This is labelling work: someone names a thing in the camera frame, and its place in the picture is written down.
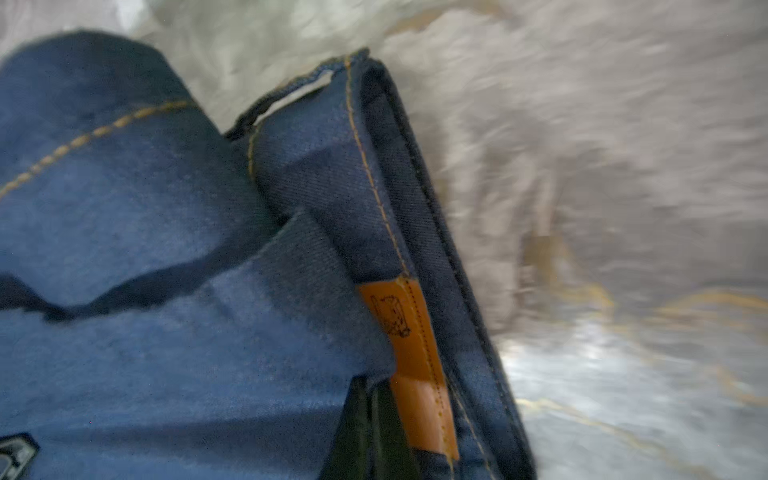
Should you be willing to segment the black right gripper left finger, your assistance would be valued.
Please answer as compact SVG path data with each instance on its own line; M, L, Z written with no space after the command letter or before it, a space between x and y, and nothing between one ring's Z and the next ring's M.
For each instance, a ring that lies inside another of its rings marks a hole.
M334 441L319 479L366 479L368 449L368 393L365 380L356 377L350 383Z

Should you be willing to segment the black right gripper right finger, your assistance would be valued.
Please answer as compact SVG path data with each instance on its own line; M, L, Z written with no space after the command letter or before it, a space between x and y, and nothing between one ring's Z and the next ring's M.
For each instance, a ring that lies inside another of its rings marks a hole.
M390 384L375 387L370 399L372 479L421 479Z

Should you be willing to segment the dark blue denim trousers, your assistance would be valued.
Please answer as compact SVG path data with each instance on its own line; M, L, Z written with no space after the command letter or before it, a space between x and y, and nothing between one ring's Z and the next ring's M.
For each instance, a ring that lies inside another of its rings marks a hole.
M156 49L1 64L1 475L319 479L353 378L421 479L535 460L397 89L367 50L220 132Z

